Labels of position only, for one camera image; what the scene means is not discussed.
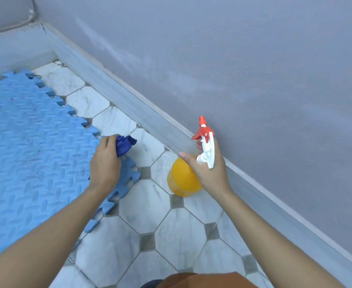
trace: person's right arm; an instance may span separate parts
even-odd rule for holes
[[[184,152],[204,189],[220,204],[275,288],[342,288],[343,285],[254,212],[231,189],[225,161],[215,139],[214,168]]]

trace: tile floor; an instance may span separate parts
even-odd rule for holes
[[[194,271],[237,271],[260,288],[271,283],[220,206],[206,191],[188,198],[170,191],[177,155],[60,61],[33,71],[101,135],[138,140],[128,152],[140,181],[115,200],[93,232],[69,256],[51,288],[139,288],[153,279]]]

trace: purple rag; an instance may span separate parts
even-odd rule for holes
[[[130,135],[124,137],[122,135],[117,136],[116,139],[116,153],[117,157],[121,157],[127,151],[130,150],[132,145],[135,145],[137,140],[131,137]]]

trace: baseboard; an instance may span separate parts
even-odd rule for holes
[[[32,70],[55,58],[40,23],[0,33],[0,73]]]
[[[43,23],[58,58],[98,92],[154,135],[170,150],[194,151],[192,133],[164,113],[135,89],[116,77],[100,62]],[[254,179],[226,160],[232,188],[279,232],[316,260],[346,287],[352,288],[352,255],[306,221]]]

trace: yellow spray bottle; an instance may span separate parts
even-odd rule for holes
[[[199,125],[200,128],[192,139],[201,142],[203,153],[196,159],[200,163],[207,163],[212,169],[215,162],[215,142],[213,140],[215,133],[207,126],[204,116],[199,117]],[[174,162],[167,180],[171,191],[181,197],[191,196],[203,189],[191,167],[180,158]]]

